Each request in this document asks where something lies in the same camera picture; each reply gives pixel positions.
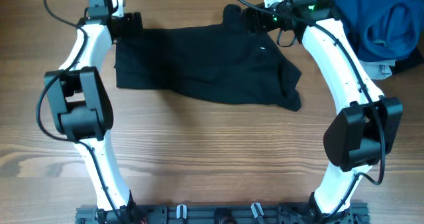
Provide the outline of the black t-shirt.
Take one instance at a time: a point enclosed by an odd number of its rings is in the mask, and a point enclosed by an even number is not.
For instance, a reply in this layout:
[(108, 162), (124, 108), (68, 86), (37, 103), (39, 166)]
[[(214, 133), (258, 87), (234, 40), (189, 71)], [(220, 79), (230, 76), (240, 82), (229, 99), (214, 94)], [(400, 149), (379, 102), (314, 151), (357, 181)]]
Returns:
[(215, 103), (301, 108), (299, 69), (266, 33), (251, 33), (228, 4), (217, 25), (149, 28), (116, 44), (117, 87), (167, 89)]

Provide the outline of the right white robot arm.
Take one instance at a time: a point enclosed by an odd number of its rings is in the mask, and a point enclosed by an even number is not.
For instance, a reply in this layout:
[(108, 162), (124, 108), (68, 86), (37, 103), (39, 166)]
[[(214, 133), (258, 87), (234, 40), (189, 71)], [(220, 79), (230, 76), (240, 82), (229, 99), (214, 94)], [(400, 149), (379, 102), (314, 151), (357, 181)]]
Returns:
[(318, 221), (339, 218), (361, 179), (386, 167), (403, 114), (399, 99), (386, 97), (364, 71), (345, 36), (340, 9), (330, 0), (263, 0), (247, 4), (255, 31), (292, 31), (318, 65), (337, 111), (323, 144), (329, 165), (309, 201)]

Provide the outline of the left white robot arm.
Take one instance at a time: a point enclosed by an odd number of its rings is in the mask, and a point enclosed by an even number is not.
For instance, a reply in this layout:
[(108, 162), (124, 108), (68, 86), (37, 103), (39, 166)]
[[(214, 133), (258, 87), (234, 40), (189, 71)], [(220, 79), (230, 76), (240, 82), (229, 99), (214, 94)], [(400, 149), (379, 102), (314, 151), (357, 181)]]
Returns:
[(59, 136), (72, 142), (83, 157), (97, 196), (93, 209), (77, 212), (76, 223), (144, 223), (123, 180), (113, 147), (113, 108), (99, 71), (117, 38), (141, 28), (139, 13), (125, 13), (125, 0), (88, 0), (83, 17), (74, 23), (76, 41), (66, 61), (44, 75), (36, 105), (36, 122), (49, 135), (40, 115), (47, 99)]

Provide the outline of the blue garment on pile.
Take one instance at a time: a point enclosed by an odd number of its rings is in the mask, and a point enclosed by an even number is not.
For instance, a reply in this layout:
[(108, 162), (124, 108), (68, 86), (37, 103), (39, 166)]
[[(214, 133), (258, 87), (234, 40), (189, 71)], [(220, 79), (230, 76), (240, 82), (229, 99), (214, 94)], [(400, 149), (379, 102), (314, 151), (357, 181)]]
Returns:
[(359, 60), (403, 60), (423, 30), (423, 0), (330, 0)]

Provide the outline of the white folded garment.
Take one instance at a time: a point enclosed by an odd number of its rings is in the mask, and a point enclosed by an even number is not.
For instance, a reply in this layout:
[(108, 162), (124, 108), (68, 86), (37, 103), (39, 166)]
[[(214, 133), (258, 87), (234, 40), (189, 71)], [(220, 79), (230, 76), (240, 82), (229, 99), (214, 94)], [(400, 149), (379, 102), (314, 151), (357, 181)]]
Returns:
[(395, 66), (395, 60), (384, 60), (377, 62), (365, 62), (360, 60), (364, 71), (372, 80), (384, 80), (392, 75), (391, 68)]

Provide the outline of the black garment under pile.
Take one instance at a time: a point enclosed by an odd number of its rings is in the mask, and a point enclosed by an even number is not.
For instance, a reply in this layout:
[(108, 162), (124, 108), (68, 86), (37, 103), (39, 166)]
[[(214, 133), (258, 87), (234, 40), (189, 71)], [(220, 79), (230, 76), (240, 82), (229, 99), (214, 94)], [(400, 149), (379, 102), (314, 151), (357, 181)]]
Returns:
[(423, 63), (423, 55), (421, 54), (418, 47), (416, 47), (411, 54), (403, 59), (395, 62), (395, 66), (391, 67), (393, 75), (400, 74), (402, 72), (411, 70)]

